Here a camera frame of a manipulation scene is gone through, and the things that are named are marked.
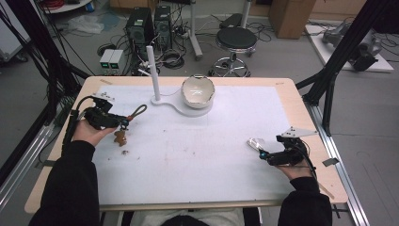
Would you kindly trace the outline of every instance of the computer tower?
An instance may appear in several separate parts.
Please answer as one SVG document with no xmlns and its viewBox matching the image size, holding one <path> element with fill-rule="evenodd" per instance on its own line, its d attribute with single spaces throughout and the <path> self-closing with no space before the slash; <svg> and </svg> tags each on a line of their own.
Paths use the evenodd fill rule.
<svg viewBox="0 0 399 226">
<path fill-rule="evenodd" d="M 150 8 L 133 8 L 125 29 L 129 42 L 144 53 L 155 37 Z"/>
<path fill-rule="evenodd" d="M 155 37 L 158 49 L 172 48 L 172 27 L 170 19 L 170 6 L 158 6 L 153 17 L 155 25 Z"/>
</svg>

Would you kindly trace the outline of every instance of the black stool seat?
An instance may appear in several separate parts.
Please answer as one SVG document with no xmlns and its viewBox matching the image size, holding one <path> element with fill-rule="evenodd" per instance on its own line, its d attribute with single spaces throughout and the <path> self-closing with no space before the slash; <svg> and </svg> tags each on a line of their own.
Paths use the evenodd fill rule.
<svg viewBox="0 0 399 226">
<path fill-rule="evenodd" d="M 248 49 L 256 44 L 256 36 L 242 27 L 226 27 L 217 32 L 216 41 L 231 49 Z"/>
</svg>

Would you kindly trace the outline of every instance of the black stand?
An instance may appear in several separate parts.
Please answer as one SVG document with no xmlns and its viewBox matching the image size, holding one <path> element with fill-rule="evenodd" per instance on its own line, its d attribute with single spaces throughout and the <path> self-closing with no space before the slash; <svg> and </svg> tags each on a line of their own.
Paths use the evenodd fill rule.
<svg viewBox="0 0 399 226">
<path fill-rule="evenodd" d="M 11 32 L 20 41 L 25 51 L 32 57 L 40 74 L 47 80 L 48 105 L 44 107 L 33 125 L 24 135 L 18 146 L 8 157 L 6 163 L 0 169 L 0 186 L 7 180 L 9 174 L 15 168 L 25 151 L 29 147 L 38 131 L 45 124 L 48 125 L 56 117 L 56 108 L 60 100 L 65 97 L 74 97 L 80 91 L 80 84 L 75 76 L 88 78 L 89 75 L 74 67 L 58 51 L 47 27 L 43 24 L 38 13 L 27 0 L 6 0 L 9 8 L 20 21 L 26 33 L 40 52 L 40 56 L 27 45 L 18 31 L 10 24 L 7 16 L 1 13 L 1 19 Z"/>
<path fill-rule="evenodd" d="M 340 44 L 335 49 L 334 53 L 332 53 L 326 66 L 319 73 L 296 84 L 297 89 L 302 89 L 313 83 L 311 90 L 303 96 L 303 101 L 308 102 L 310 105 L 318 105 L 320 98 L 326 93 L 322 125 L 328 136 L 331 136 L 329 121 L 331 118 L 332 97 L 337 75 L 366 36 L 367 32 L 369 32 L 373 24 L 392 1 L 393 0 L 366 1 Z"/>
</svg>

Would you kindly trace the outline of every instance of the white bowl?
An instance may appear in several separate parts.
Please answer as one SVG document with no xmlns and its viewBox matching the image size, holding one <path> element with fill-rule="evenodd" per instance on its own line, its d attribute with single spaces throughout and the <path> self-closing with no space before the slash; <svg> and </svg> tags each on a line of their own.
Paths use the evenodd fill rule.
<svg viewBox="0 0 399 226">
<path fill-rule="evenodd" d="M 182 84 L 182 96 L 186 105 L 204 108 L 214 100 L 215 86 L 206 76 L 190 76 Z"/>
</svg>

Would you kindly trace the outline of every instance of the stain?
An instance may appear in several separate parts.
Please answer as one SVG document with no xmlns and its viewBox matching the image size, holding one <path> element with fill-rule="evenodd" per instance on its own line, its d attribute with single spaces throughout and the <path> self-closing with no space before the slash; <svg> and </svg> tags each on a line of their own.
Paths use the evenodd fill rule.
<svg viewBox="0 0 399 226">
<path fill-rule="evenodd" d="M 111 82 L 108 82 L 108 81 L 106 81 L 106 80 L 100 79 L 100 81 L 102 81 L 102 82 L 104 82 L 104 83 L 106 83 L 106 84 L 108 84 L 108 85 L 112 85 Z"/>
</svg>

